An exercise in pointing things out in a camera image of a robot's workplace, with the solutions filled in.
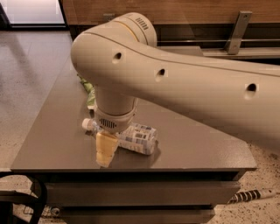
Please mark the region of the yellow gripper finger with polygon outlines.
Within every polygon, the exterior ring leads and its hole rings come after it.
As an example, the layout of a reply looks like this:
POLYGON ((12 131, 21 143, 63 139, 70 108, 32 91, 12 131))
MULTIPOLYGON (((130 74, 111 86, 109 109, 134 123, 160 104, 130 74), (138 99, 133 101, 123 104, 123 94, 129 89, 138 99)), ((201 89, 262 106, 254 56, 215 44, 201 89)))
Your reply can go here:
POLYGON ((96 162, 102 167, 108 167, 112 162, 116 149, 118 147, 118 138, 106 131, 99 132, 96 135, 96 162))

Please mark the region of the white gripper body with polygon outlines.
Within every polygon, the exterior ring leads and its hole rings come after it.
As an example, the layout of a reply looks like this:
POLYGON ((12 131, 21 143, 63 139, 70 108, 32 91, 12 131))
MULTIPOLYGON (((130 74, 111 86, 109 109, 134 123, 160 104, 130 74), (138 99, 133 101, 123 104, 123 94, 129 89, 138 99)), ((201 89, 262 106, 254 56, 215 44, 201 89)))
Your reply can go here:
POLYGON ((133 108, 124 115, 110 115, 96 108, 94 110, 94 119, 100 127, 109 133, 122 132, 130 126, 136 111, 137 109, 133 108))

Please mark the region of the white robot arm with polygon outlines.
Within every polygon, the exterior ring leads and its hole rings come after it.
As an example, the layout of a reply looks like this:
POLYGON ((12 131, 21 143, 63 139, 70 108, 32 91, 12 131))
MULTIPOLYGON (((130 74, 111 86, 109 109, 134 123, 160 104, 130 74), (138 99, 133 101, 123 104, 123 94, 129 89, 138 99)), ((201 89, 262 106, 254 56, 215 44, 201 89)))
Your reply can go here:
POLYGON ((82 32, 72 44, 71 61, 94 86, 94 117, 102 128, 96 161, 103 167, 140 99, 246 142, 279 146, 278 66, 160 50, 150 20, 135 12, 82 32))

